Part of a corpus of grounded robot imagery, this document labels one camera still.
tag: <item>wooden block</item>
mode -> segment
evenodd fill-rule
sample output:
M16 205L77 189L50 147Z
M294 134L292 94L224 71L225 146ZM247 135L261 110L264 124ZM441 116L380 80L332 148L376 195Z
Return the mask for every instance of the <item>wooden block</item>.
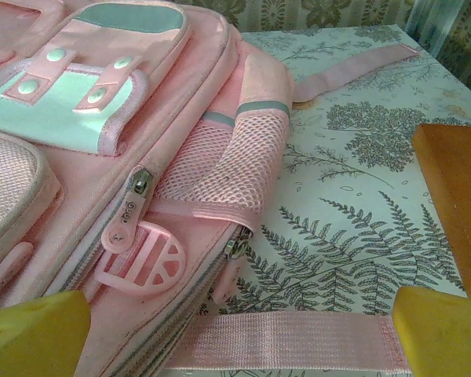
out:
M412 144L471 297L471 126L422 124Z

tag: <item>table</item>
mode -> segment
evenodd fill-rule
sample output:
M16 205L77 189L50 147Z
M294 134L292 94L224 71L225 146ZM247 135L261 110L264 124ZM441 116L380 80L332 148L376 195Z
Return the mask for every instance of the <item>table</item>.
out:
M391 313L398 287L466 295L411 147L420 123L471 124L471 92L396 26L274 31L244 38L296 80L354 53L422 51L291 115L283 169L251 241L239 293L206 313L313 309ZM380 372L164 371L163 377L382 377Z

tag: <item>backpack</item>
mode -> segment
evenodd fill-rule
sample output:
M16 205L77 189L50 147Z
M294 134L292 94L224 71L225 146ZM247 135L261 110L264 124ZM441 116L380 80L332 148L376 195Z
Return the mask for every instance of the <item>backpack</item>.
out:
M155 375L213 283L230 296L294 100L417 51L295 85L212 10L86 3L0 0L0 308L81 290L76 375Z

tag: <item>yellow plastic piece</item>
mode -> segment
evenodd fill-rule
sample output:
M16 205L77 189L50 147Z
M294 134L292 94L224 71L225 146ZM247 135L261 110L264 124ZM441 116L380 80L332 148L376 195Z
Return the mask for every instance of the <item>yellow plastic piece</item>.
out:
M81 291L0 309L0 377L73 377L89 326Z
M402 287L392 320L414 377L471 377L471 298Z

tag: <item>zipper pull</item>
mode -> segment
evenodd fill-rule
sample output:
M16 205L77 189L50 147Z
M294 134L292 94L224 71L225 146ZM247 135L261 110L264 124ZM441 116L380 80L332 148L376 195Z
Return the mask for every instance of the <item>zipper pull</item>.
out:
M131 185L113 218L101 234L104 249L120 254L131 247L140 221L140 213L152 186L152 175L145 169L131 177Z
M225 245L227 264L221 271L211 295L215 304L223 304L236 289L237 277L246 262L242 257L249 247L252 236L253 233L247 227L240 225Z

